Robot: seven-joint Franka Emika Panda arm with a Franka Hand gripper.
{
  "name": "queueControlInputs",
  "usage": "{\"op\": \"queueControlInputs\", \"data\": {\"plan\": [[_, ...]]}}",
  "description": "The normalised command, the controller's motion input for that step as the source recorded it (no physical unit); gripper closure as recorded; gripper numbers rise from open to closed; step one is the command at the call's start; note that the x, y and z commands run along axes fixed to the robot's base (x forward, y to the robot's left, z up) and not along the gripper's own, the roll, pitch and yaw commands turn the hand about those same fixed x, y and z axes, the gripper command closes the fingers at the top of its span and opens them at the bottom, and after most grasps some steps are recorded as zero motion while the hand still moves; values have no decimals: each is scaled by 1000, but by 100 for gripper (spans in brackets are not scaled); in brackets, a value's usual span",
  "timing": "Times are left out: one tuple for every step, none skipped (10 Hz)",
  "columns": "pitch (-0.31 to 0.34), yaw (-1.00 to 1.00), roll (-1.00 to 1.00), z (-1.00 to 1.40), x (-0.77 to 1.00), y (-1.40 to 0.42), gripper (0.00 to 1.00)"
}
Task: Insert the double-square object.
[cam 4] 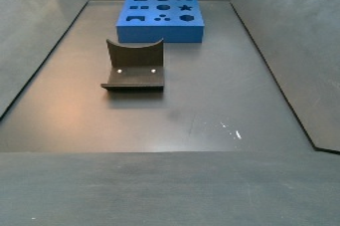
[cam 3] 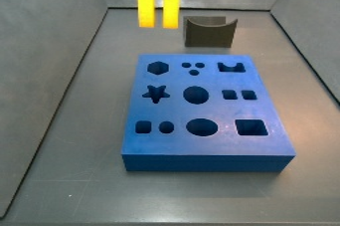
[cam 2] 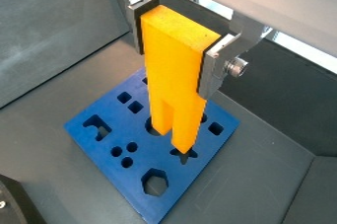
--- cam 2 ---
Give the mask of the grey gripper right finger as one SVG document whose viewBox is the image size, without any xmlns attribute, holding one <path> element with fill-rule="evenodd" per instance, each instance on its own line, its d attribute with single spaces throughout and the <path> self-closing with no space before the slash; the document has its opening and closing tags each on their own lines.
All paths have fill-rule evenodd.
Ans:
<svg viewBox="0 0 337 224">
<path fill-rule="evenodd" d="M 239 12 L 229 22 L 231 33 L 221 36 L 203 52 L 198 93 L 210 99 L 228 75 L 239 78 L 248 67 L 240 57 L 269 34 L 272 28 Z"/>
</svg>

